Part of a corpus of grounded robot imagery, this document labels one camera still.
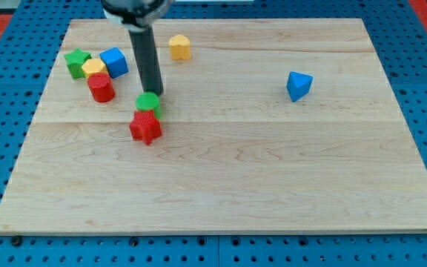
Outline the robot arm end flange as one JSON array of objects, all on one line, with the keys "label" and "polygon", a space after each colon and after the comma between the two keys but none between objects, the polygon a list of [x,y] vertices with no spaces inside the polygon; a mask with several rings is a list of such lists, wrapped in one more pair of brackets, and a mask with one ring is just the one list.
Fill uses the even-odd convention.
[{"label": "robot arm end flange", "polygon": [[174,0],[101,0],[105,17],[131,32],[147,30],[162,18]]}]

